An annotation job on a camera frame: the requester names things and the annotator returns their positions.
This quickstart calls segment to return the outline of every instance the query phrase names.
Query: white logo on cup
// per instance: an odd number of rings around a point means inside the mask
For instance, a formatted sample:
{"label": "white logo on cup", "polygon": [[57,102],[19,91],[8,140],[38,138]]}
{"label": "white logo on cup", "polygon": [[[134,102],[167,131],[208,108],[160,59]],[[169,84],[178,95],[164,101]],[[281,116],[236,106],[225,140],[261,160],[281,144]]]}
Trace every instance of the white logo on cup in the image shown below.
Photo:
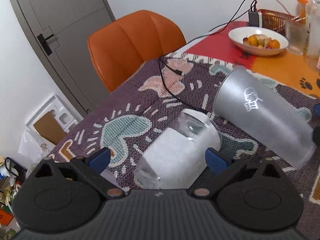
{"label": "white logo on cup", "polygon": [[244,91],[243,95],[244,95],[245,101],[247,101],[244,104],[244,107],[248,112],[251,111],[252,109],[258,109],[259,108],[258,104],[257,104],[258,100],[263,101],[262,99],[260,99],[258,97],[257,91],[254,88],[247,88]]}

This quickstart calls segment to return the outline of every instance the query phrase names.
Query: white bowl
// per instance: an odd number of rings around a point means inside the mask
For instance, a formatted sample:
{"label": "white bowl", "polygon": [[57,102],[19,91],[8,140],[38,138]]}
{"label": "white bowl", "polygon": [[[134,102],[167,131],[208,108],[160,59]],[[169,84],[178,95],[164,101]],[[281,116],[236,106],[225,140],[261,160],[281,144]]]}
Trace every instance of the white bowl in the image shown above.
{"label": "white bowl", "polygon": [[[254,46],[243,44],[244,37],[249,37],[254,34],[264,34],[272,39],[276,39],[280,43],[279,49],[262,49]],[[242,50],[257,56],[273,56],[284,51],[288,45],[288,40],[279,33],[272,30],[259,27],[239,27],[231,30],[228,34],[229,38]]]}

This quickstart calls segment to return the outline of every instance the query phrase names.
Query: black door handle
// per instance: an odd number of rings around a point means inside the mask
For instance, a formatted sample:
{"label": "black door handle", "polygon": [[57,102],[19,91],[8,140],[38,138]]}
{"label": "black door handle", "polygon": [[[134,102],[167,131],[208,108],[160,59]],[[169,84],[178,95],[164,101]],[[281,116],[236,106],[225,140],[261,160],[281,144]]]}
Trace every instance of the black door handle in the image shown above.
{"label": "black door handle", "polygon": [[47,40],[52,38],[54,36],[54,34],[51,34],[49,37],[44,38],[42,34],[38,35],[37,38],[42,46],[42,48],[44,49],[44,51],[46,52],[46,54],[49,56],[52,53],[52,50],[50,49]]}

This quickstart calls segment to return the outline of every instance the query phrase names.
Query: leather chair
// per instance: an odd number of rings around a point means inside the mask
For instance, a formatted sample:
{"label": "leather chair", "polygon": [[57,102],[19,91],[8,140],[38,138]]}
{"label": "leather chair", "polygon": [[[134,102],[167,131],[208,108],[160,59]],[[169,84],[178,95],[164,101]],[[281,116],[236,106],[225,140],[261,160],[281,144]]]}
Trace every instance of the leather chair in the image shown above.
{"label": "leather chair", "polygon": [[175,23],[145,10],[118,19],[88,39],[93,66],[110,92],[125,82],[143,62],[185,44]]}

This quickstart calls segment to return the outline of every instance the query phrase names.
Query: gray door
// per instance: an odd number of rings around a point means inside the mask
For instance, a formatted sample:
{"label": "gray door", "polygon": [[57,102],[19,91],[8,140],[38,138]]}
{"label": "gray door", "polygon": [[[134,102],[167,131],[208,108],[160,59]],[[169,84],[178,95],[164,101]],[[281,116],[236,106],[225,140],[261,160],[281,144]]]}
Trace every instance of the gray door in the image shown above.
{"label": "gray door", "polygon": [[[18,2],[58,75],[82,107],[91,111],[108,95],[92,66],[87,48],[88,37],[112,22],[103,0]],[[41,39],[47,37],[50,38],[40,45]]]}

